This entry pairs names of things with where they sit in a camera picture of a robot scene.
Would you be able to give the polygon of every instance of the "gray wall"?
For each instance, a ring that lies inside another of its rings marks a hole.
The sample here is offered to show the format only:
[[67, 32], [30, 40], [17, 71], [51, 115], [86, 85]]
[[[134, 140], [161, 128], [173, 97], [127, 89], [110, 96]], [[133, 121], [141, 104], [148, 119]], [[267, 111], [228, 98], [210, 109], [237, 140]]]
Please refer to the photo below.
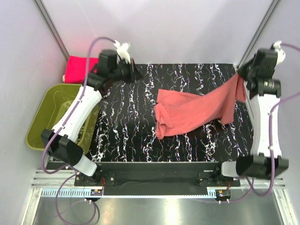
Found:
[[43, 2], [72, 55], [105, 35], [130, 42], [136, 63], [238, 63], [271, 0]]
[[26, 133], [66, 62], [32, 0], [2, 0], [0, 21], [0, 224], [17, 225], [41, 163]]
[[[270, 47], [277, 40], [300, 46], [300, 1], [283, 0], [258, 40], [253, 55], [260, 47]], [[285, 61], [278, 65], [274, 77], [281, 80], [282, 98], [300, 91], [300, 52], [284, 48]], [[300, 221], [300, 98], [279, 106], [278, 136], [284, 158], [289, 158], [289, 170], [283, 175], [293, 208]]]

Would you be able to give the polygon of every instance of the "marble pattern table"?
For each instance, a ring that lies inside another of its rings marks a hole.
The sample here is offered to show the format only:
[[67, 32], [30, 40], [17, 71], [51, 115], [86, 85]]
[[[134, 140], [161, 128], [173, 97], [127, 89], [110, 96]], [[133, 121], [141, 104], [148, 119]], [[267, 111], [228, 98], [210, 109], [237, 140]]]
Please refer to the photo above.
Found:
[[95, 162], [199, 162], [235, 160], [247, 155], [253, 129], [244, 103], [237, 102], [234, 122], [213, 120], [198, 129], [159, 140], [155, 137], [158, 89], [205, 95], [235, 74], [232, 64], [137, 65], [144, 79], [116, 83], [102, 100], [90, 146]]

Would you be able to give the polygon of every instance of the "green plastic basket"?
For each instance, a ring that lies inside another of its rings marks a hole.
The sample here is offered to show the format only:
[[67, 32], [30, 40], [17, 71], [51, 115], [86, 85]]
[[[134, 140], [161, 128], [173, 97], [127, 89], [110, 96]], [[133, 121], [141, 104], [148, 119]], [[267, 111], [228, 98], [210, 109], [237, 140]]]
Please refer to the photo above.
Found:
[[[51, 130], [63, 117], [74, 101], [80, 86], [79, 84], [62, 83], [47, 91], [26, 137], [26, 143], [31, 149], [45, 149], [41, 138], [42, 131], [45, 128]], [[99, 111], [100, 107], [96, 105], [78, 134], [77, 144], [83, 149], [84, 154], [89, 152]]]

